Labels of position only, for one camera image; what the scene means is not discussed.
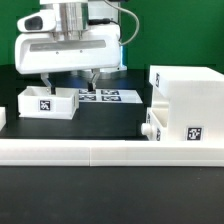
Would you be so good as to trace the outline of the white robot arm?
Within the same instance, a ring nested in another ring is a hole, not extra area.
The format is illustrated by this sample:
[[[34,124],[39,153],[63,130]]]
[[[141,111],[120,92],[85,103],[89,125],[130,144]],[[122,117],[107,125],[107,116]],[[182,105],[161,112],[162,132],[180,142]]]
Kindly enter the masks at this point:
[[[40,0],[42,9],[17,22],[15,67],[41,75],[49,85],[54,72],[89,70],[88,89],[96,89],[103,68],[121,61],[120,28],[108,20],[89,19],[88,0]]]

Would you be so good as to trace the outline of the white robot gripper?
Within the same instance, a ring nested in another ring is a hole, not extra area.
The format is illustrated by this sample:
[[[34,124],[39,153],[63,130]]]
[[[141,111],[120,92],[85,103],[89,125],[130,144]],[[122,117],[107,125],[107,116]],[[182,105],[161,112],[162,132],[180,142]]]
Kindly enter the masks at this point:
[[[21,34],[15,43],[15,66],[20,74],[41,73],[50,95],[56,88],[49,80],[52,72],[92,69],[88,91],[96,89],[101,68],[120,64],[118,25],[91,26],[81,40],[56,41],[52,33]]]

